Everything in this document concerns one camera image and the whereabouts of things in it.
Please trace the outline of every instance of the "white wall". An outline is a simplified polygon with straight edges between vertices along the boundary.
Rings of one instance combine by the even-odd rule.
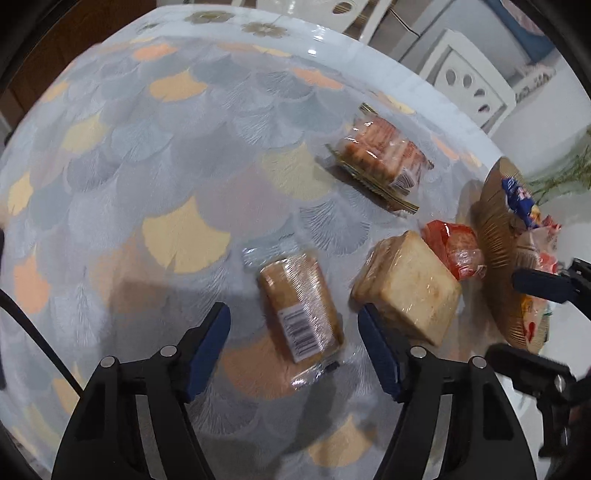
[[[566,155],[591,124],[591,100],[565,59],[556,76],[517,105],[492,139],[525,174]]]

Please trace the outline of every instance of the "blue gripper pad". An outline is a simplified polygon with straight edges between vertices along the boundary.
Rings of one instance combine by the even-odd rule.
[[[394,400],[401,392],[400,367],[388,347],[384,334],[380,331],[366,307],[357,316],[359,334],[368,351],[374,370],[378,375],[382,390],[392,395]]]
[[[186,393],[189,399],[202,393],[220,356],[230,332],[230,308],[224,305],[218,312],[203,341],[189,364],[189,382]]]

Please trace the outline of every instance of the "white chair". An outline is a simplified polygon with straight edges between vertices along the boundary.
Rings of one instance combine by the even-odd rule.
[[[418,72],[490,137],[517,104],[515,91],[476,46],[446,29]]]
[[[242,7],[245,0],[232,0]],[[368,44],[392,0],[378,0],[365,24],[359,41]],[[317,25],[344,32],[367,5],[368,0],[256,0],[256,7],[267,12],[301,18]]]

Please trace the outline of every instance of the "barcode label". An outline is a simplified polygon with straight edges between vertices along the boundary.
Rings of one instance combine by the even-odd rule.
[[[301,303],[279,310],[277,316],[295,363],[320,353],[320,345],[310,323],[310,317]]]
[[[394,181],[390,184],[392,187],[396,187],[405,192],[405,194],[409,194],[409,190],[414,187],[414,177],[413,174],[408,171],[407,168],[403,168],[400,174],[394,179]]]

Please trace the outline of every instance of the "black cable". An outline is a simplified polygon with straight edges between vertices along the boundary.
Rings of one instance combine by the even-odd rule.
[[[14,302],[10,296],[7,295],[0,288],[0,307],[6,311],[21,327],[29,337],[37,344],[37,346],[43,351],[47,358],[51,361],[52,364],[56,366],[56,368],[60,371],[60,373],[64,376],[67,382],[72,386],[74,391],[78,394],[79,397],[82,396],[82,392],[84,391],[79,383],[74,378],[74,375],[70,373],[70,371],[64,365],[64,362],[57,356],[57,353],[54,352],[53,348],[47,343],[47,341],[43,338],[43,335],[39,333],[39,330],[33,325],[32,321],[29,320],[27,315],[20,309],[20,307]]]

